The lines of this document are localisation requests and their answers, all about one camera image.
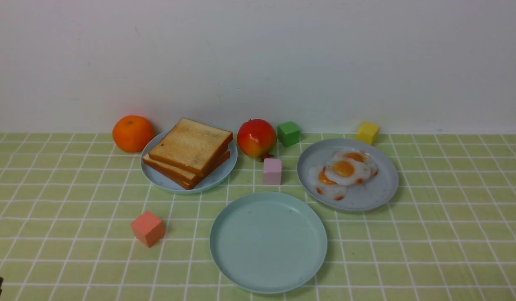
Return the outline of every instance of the plate rim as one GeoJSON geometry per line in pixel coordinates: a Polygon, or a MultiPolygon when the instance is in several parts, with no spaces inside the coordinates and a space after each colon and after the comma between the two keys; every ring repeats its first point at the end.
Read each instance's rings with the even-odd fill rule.
{"type": "Polygon", "coordinates": [[[325,262],[325,258],[327,257],[327,252],[328,252],[328,242],[329,242],[329,238],[327,236],[327,230],[325,229],[325,225],[323,225],[323,221],[321,220],[319,215],[317,215],[317,213],[310,206],[308,206],[308,204],[306,202],[304,202],[304,201],[302,201],[302,200],[300,200],[300,199],[298,199],[298,198],[296,198],[294,196],[290,196],[289,194],[285,194],[285,193],[281,193],[281,192],[274,192],[274,191],[253,192],[253,193],[247,194],[246,196],[241,196],[241,197],[237,198],[236,200],[230,202],[228,205],[226,205],[223,208],[223,210],[221,210],[221,212],[219,212],[219,214],[215,218],[214,223],[212,224],[212,228],[210,229],[210,235],[208,237],[208,244],[209,244],[209,249],[210,249],[210,255],[212,256],[214,264],[218,268],[220,273],[223,274],[223,276],[225,276],[228,280],[233,282],[233,284],[235,284],[236,286],[238,286],[240,288],[243,288],[243,289],[245,289],[247,291],[251,291],[253,293],[259,293],[259,294],[262,294],[262,295],[274,295],[274,294],[278,294],[278,293],[286,293],[286,292],[294,290],[294,289],[296,289],[296,288],[298,288],[300,286],[303,286],[306,282],[308,282],[310,279],[312,279],[312,277],[314,277],[317,274],[317,272],[323,267],[323,263],[325,262]],[[273,196],[275,196],[277,198],[285,198],[285,199],[290,199],[290,200],[294,200],[294,201],[300,202],[301,203],[301,208],[304,208],[304,210],[309,210],[308,214],[313,215],[319,221],[318,225],[315,225],[314,223],[312,225],[312,227],[317,227],[317,231],[319,231],[319,240],[323,242],[322,249],[324,251],[322,252],[322,254],[320,254],[320,257],[317,260],[317,262],[319,262],[319,264],[317,265],[317,268],[312,271],[312,273],[308,273],[308,274],[311,274],[310,276],[308,276],[307,278],[304,278],[303,281],[300,282],[300,284],[295,285],[295,286],[291,286],[288,289],[282,289],[282,290],[276,290],[276,291],[260,291],[260,290],[256,290],[256,289],[252,289],[252,288],[248,288],[246,286],[243,286],[239,282],[233,280],[232,278],[230,278],[229,276],[227,276],[224,273],[223,269],[221,269],[219,267],[218,259],[216,258],[216,256],[214,256],[214,252],[212,251],[213,250],[212,234],[216,230],[216,225],[221,222],[220,217],[222,217],[222,214],[226,213],[231,208],[237,206],[237,203],[244,201],[245,198],[248,198],[250,196],[260,196],[260,195],[262,195],[262,196],[273,195],[273,196]]]}
{"type": "Polygon", "coordinates": [[[390,200],[395,196],[395,194],[397,193],[397,191],[399,189],[399,173],[398,173],[398,170],[397,170],[396,166],[394,165],[394,163],[392,162],[392,160],[390,160],[388,155],[386,155],[384,152],[382,152],[380,149],[376,148],[375,146],[369,145],[367,143],[365,143],[365,147],[369,147],[372,152],[380,153],[384,158],[386,158],[386,160],[390,163],[390,166],[393,166],[393,171],[395,171],[395,173],[398,175],[396,177],[396,180],[393,183],[392,193],[390,194],[390,198],[388,198],[388,200],[386,200],[384,203],[382,203],[382,204],[380,204],[379,206],[376,206],[376,207],[369,207],[367,209],[346,209],[346,208],[340,208],[340,207],[337,207],[337,206],[331,206],[330,204],[327,204],[327,203],[323,202],[322,200],[320,200],[315,195],[315,192],[313,192],[308,187],[306,187],[306,185],[303,184],[303,181],[301,179],[301,175],[300,175],[300,172],[299,172],[299,167],[301,166],[301,162],[302,162],[302,158],[303,158],[304,153],[311,152],[312,147],[314,147],[314,145],[317,145],[319,143],[323,143],[324,141],[332,141],[332,140],[337,140],[337,141],[355,141],[356,143],[363,143],[363,142],[358,141],[356,139],[349,139],[349,138],[330,138],[330,139],[323,139],[322,141],[318,141],[318,142],[312,143],[309,147],[307,147],[304,151],[301,152],[301,155],[297,159],[297,164],[296,164],[297,177],[298,177],[298,179],[299,179],[299,181],[301,183],[301,186],[304,188],[304,190],[307,193],[309,193],[315,200],[317,200],[317,202],[319,204],[321,204],[322,206],[325,206],[327,208],[331,208],[332,210],[337,211],[337,212],[345,212],[345,213],[369,212],[371,210],[375,210],[377,208],[380,208],[381,206],[384,206],[385,204],[388,204],[388,202],[390,202],[390,200]]]}
{"type": "Polygon", "coordinates": [[[151,139],[147,145],[145,146],[145,148],[143,149],[143,151],[141,152],[141,158],[139,159],[141,161],[141,172],[143,173],[143,175],[145,176],[146,179],[149,180],[150,183],[152,183],[154,186],[156,187],[159,187],[165,191],[168,191],[168,192],[171,192],[171,193],[174,193],[174,194],[194,194],[194,193],[200,193],[200,192],[204,192],[206,190],[210,190],[216,186],[218,186],[220,183],[222,183],[222,181],[224,181],[229,175],[230,173],[232,173],[232,171],[234,170],[234,167],[235,165],[237,164],[238,162],[238,147],[235,145],[235,142],[234,140],[230,141],[228,143],[228,151],[230,152],[230,158],[228,158],[228,160],[226,160],[226,162],[232,162],[231,163],[231,166],[229,167],[229,170],[227,171],[227,173],[225,175],[223,175],[222,177],[220,177],[219,179],[217,179],[214,183],[212,183],[211,185],[208,185],[208,186],[205,186],[205,187],[201,187],[201,188],[193,188],[193,189],[190,189],[190,190],[186,190],[182,187],[182,189],[171,189],[171,188],[167,188],[167,187],[164,187],[162,185],[159,185],[158,183],[155,183],[152,179],[150,179],[149,176],[147,176],[147,174],[145,173],[145,169],[150,169],[150,170],[153,170],[153,171],[156,171],[155,169],[153,169],[152,167],[148,166],[147,164],[145,164],[145,162],[143,162],[143,157],[145,156],[145,154],[147,154],[147,152],[150,152],[151,149],[153,149],[154,145],[151,145],[151,143],[156,140],[158,137],[160,136],[163,136],[165,137],[171,130],[166,130],[164,132],[161,132],[159,133],[158,135],[156,135],[153,139],[151,139]]]}

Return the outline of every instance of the foam cube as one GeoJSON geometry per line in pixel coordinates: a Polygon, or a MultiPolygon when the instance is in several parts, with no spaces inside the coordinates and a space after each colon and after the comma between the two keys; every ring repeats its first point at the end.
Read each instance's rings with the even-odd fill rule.
{"type": "Polygon", "coordinates": [[[263,161],[264,185],[280,185],[282,178],[282,161],[280,159],[266,158],[263,161]]]}
{"type": "Polygon", "coordinates": [[[163,222],[150,211],[145,211],[132,221],[131,225],[134,236],[147,247],[155,245],[158,240],[165,236],[163,222]]]}
{"type": "Polygon", "coordinates": [[[379,126],[370,122],[364,121],[360,125],[359,132],[357,134],[357,140],[373,145],[375,138],[379,134],[379,126]]]}
{"type": "Polygon", "coordinates": [[[284,147],[299,143],[301,130],[294,122],[290,121],[279,125],[277,132],[278,139],[284,147]]]}

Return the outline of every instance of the egg white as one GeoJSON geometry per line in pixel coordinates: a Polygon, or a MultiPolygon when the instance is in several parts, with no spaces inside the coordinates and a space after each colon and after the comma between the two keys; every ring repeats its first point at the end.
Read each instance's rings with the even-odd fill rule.
{"type": "Polygon", "coordinates": [[[371,168],[363,162],[359,162],[351,158],[333,158],[332,160],[327,161],[327,165],[325,166],[325,177],[331,181],[335,181],[338,185],[348,186],[357,183],[361,184],[360,181],[364,182],[371,177],[371,168]],[[349,162],[349,164],[353,166],[354,172],[349,177],[342,177],[334,172],[334,165],[341,161],[349,162]]]}
{"type": "Polygon", "coordinates": [[[327,185],[322,183],[319,180],[319,174],[323,167],[323,165],[314,165],[308,170],[308,183],[317,193],[336,201],[342,200],[347,193],[347,187],[338,184],[327,185]]]}
{"type": "Polygon", "coordinates": [[[373,159],[371,159],[371,157],[368,154],[360,151],[359,149],[356,149],[353,147],[346,147],[342,150],[339,150],[338,152],[335,152],[334,155],[332,156],[332,158],[334,158],[334,159],[345,158],[345,155],[349,154],[349,153],[360,154],[360,156],[362,156],[362,158],[364,160],[364,164],[369,166],[369,168],[371,169],[371,175],[375,176],[378,174],[379,169],[377,168],[377,164],[373,161],[373,159]]]}

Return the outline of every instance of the yellow cube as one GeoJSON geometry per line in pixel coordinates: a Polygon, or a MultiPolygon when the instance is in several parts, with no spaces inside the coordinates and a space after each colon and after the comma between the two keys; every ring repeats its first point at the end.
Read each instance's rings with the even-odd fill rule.
{"type": "Polygon", "coordinates": [[[379,134],[379,126],[370,122],[364,121],[360,125],[359,132],[357,134],[357,140],[373,145],[375,138],[379,134]]]}

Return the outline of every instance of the empty plate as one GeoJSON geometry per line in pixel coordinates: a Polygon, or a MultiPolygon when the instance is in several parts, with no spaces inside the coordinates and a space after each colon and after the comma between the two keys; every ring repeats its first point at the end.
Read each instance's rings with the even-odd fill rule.
{"type": "Polygon", "coordinates": [[[218,215],[210,251],[219,270],[255,293],[283,293],[305,284],[327,253],[327,234],[301,200],[259,192],[235,200],[218,215]]]}

